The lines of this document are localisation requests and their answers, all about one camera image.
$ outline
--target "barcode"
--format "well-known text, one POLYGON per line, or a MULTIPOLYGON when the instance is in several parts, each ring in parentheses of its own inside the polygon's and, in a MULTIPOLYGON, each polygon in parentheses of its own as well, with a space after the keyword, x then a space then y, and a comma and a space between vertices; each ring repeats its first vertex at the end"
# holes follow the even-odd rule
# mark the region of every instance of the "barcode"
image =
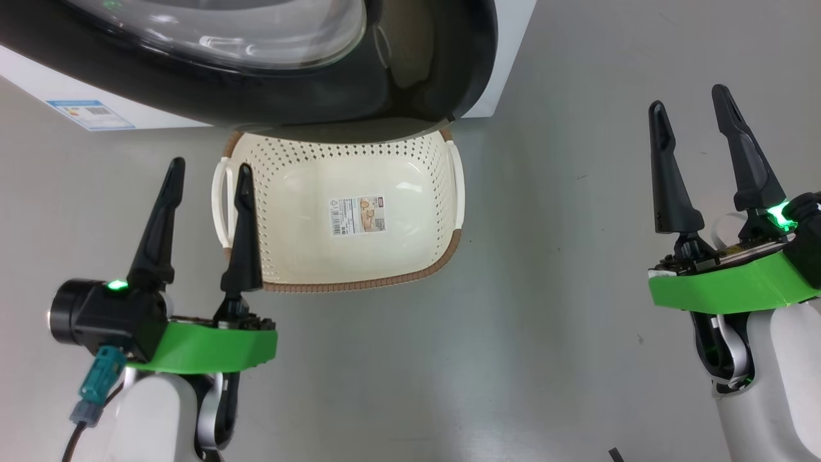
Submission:
POLYGON ((334 236, 342 234, 342 220, 339 216, 339 209, 331 209, 331 230, 334 236))
POLYGON ((94 115, 109 115, 110 114, 110 112, 108 112, 108 109, 106 109, 106 108, 85 108, 85 110, 89 111, 90 113, 92 113, 94 115))

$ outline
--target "perforated basket side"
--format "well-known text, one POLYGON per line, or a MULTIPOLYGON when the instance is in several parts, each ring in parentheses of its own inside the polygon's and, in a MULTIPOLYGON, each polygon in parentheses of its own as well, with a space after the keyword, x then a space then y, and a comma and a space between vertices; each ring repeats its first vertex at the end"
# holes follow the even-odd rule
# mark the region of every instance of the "perforated basket side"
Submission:
MULTIPOLYGON (((234 132, 228 139, 228 143, 223 151, 223 157, 232 157, 236 144, 244 136, 244 133, 234 132)), ((447 130, 441 131, 441 136, 444 140, 452 140, 450 132, 447 130)), ((303 163, 315 160, 327 159, 332 157, 342 157, 347 155, 406 155, 405 152, 392 149, 391 145, 368 145, 360 146, 356 149, 356 145, 338 145, 329 146, 312 143, 300 143, 296 141, 278 140, 278 139, 262 139, 259 141, 258 147, 263 143, 273 146, 273 143, 280 143, 280 148, 277 155, 273 159, 268 159, 264 162, 259 158, 259 153, 251 150, 250 157, 245 161, 251 165, 251 168, 260 175, 255 175, 255 194, 257 197, 258 208, 265 207, 268 200, 268 183, 270 182, 269 175, 276 174, 280 168, 284 168, 294 162, 303 163)), ((415 140, 402 141, 402 143, 416 143, 415 140)), ((404 275, 392 276, 387 278, 378 278, 372 280, 361 280, 356 282, 338 283, 338 284, 282 284, 265 282, 264 288, 273 292, 284 293, 318 293, 318 292, 337 292, 347 290, 372 289, 394 284, 402 284, 414 280, 420 280, 424 277, 432 275, 436 271, 442 269, 448 261, 450 261, 453 253, 459 245, 461 238, 461 230, 454 229, 454 221, 456 219, 456 192, 454 188, 448 187, 447 182, 452 181, 454 175, 453 159, 450 155, 435 155, 430 151, 430 146, 425 146, 420 141, 418 149, 411 149, 412 156, 418 156, 417 159, 422 161, 427 166, 429 175, 432 178, 432 183, 435 192, 435 205, 437 208, 437 242, 436 248, 431 256, 430 266, 423 270, 414 271, 404 275)), ((261 248, 268 248, 268 233, 267 224, 264 216, 259 221, 259 240, 261 248)), ((275 262, 271 258, 267 250, 263 250, 263 276, 276 276, 277 269, 275 262)), ((231 248, 226 248, 225 253, 227 257, 231 255, 231 248)))

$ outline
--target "washing machine door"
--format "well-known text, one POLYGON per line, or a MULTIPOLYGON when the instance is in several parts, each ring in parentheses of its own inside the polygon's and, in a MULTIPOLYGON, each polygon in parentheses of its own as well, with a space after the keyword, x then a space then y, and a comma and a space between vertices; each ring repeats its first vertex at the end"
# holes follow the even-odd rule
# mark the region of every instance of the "washing machine door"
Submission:
POLYGON ((487 85, 493 0, 2 0, 0 44, 142 104, 243 132, 430 132, 487 85))

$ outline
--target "product label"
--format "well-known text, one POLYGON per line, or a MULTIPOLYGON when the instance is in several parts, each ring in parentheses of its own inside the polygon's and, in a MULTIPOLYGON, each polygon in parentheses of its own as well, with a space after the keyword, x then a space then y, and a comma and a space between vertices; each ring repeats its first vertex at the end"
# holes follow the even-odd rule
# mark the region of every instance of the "product label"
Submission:
POLYGON ((383 196, 334 199, 331 206, 331 235, 381 233, 385 231, 383 196))
POLYGON ((47 101, 47 103, 87 130, 126 130, 134 128, 127 120, 116 115, 105 104, 96 100, 47 101))

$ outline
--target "blue and white sticker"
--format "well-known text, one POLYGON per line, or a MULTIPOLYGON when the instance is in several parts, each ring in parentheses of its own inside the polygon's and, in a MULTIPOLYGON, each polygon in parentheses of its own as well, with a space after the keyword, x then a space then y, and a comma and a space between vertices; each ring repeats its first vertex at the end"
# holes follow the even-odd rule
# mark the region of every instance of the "blue and white sticker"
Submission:
POLYGON ((130 130, 135 128, 97 100, 46 101, 57 111, 92 132, 102 130, 130 130))

